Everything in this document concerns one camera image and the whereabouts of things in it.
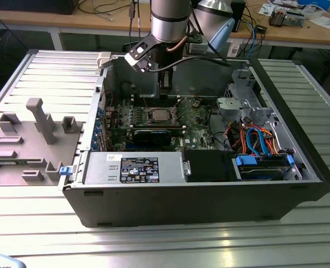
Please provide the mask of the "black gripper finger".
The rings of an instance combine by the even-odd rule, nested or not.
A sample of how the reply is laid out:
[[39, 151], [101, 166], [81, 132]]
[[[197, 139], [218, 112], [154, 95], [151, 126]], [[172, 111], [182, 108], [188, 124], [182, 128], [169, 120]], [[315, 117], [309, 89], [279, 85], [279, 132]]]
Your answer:
[[159, 72], [159, 97], [167, 99], [168, 94], [173, 88], [173, 70], [164, 70]]

